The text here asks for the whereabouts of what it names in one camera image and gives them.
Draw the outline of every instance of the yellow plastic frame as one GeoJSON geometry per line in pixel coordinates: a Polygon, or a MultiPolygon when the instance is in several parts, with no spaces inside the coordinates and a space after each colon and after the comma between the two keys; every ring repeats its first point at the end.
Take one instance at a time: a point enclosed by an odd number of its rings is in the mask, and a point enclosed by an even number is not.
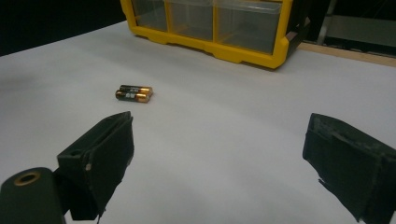
{"type": "MultiPolygon", "coordinates": [[[[221,45],[220,43],[214,42],[217,37],[217,7],[213,6],[213,41],[205,41],[195,39],[183,35],[175,35],[168,32],[162,32],[152,30],[146,27],[141,27],[136,24],[134,16],[134,7],[131,0],[120,0],[122,11],[128,21],[129,29],[135,35],[141,35],[147,37],[150,41],[160,44],[179,44],[182,46],[191,47],[194,49],[201,49],[206,52],[213,54],[218,59],[233,63],[254,63],[269,68],[277,68],[286,60],[289,48],[289,40],[285,37],[286,29],[289,22],[289,15],[292,5],[292,0],[272,0],[272,2],[281,2],[282,8],[280,9],[279,22],[276,31],[276,41],[274,45],[273,54],[260,53],[248,49],[239,49],[236,47],[230,47],[221,45]]],[[[168,3],[165,1],[165,11],[167,25],[169,26],[169,10],[168,3]]]]}

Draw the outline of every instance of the copper-top battery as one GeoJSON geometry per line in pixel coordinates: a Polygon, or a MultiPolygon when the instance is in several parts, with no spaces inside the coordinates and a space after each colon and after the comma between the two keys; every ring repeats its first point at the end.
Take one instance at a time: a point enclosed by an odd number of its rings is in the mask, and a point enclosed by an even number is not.
{"type": "Polygon", "coordinates": [[[116,91],[116,98],[122,101],[132,101],[139,103],[147,103],[149,101],[149,95],[147,94],[120,90],[116,91]]]}
{"type": "Polygon", "coordinates": [[[151,96],[152,93],[153,93],[153,90],[152,90],[151,87],[128,86],[128,85],[121,85],[120,86],[120,91],[143,93],[143,94],[146,94],[148,96],[151,96]]]}

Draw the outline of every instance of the dark wall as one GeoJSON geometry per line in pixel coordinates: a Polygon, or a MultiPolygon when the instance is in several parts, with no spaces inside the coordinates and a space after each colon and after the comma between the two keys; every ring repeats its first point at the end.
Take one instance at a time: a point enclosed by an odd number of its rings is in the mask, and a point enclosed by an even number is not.
{"type": "Polygon", "coordinates": [[[119,0],[0,0],[0,56],[124,20],[119,0]]]}

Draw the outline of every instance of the battery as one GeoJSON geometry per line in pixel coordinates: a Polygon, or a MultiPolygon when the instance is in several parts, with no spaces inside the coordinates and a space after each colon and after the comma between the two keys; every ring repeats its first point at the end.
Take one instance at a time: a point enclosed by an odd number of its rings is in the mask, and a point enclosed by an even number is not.
{"type": "Polygon", "coordinates": [[[130,92],[130,93],[143,93],[148,96],[151,96],[153,91],[151,87],[143,87],[143,86],[128,86],[121,85],[120,91],[130,92]]]}
{"type": "Polygon", "coordinates": [[[132,101],[139,103],[147,103],[149,101],[148,94],[121,90],[116,91],[116,98],[122,101],[132,101]]]}

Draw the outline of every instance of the yellow storage bin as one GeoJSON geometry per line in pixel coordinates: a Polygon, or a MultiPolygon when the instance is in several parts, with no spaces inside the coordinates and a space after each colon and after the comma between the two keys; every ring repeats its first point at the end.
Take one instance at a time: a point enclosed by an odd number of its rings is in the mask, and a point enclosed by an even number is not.
{"type": "Polygon", "coordinates": [[[309,27],[309,0],[120,1],[136,35],[269,68],[285,62],[309,27]]]}

